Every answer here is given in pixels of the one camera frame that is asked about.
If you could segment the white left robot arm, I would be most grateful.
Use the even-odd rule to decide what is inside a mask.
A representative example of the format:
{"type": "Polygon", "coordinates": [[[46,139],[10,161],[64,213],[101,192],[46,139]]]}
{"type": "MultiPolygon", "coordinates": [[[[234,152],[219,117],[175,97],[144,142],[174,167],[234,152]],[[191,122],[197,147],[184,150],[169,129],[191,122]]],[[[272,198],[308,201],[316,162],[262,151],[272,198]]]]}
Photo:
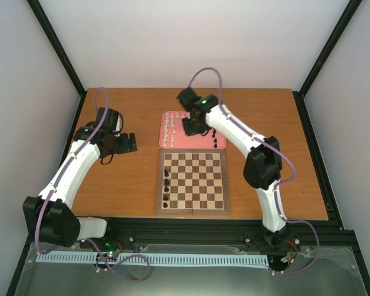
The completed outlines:
{"type": "Polygon", "coordinates": [[[77,217],[73,203],[90,168],[114,155],[135,152],[133,133],[123,133],[123,116],[108,108],[99,108],[96,119],[81,126],[73,136],[70,150],[49,184],[36,196],[27,197],[23,212],[29,235],[40,254],[43,244],[71,247],[77,241],[94,238],[102,248],[113,246],[116,233],[107,220],[94,216],[77,217]]]}

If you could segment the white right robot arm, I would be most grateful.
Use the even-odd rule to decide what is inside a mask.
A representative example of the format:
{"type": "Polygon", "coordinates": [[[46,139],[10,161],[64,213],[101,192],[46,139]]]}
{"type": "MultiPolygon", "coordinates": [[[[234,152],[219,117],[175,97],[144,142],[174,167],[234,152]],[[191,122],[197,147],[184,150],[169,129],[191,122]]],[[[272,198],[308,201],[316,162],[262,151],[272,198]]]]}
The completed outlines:
{"type": "Polygon", "coordinates": [[[282,170],[279,141],[249,128],[212,94],[200,97],[187,87],[178,94],[177,100],[188,113],[183,119],[186,135],[215,130],[245,157],[243,176],[257,192],[262,210],[263,240],[269,249],[277,249],[287,234],[287,217],[278,185],[282,170]]]}

